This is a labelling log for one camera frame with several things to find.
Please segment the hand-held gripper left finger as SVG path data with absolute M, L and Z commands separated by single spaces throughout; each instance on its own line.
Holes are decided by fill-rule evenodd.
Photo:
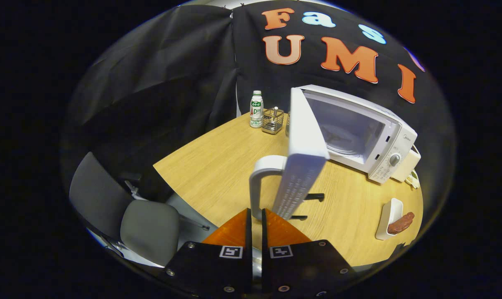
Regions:
M 252 221 L 246 208 L 203 242 L 185 242 L 162 282 L 179 298 L 243 299 L 252 285 Z

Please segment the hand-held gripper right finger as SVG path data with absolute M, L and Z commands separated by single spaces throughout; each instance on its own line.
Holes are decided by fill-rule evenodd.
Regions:
M 262 290 L 270 299 L 334 299 L 357 274 L 328 240 L 262 210 Z

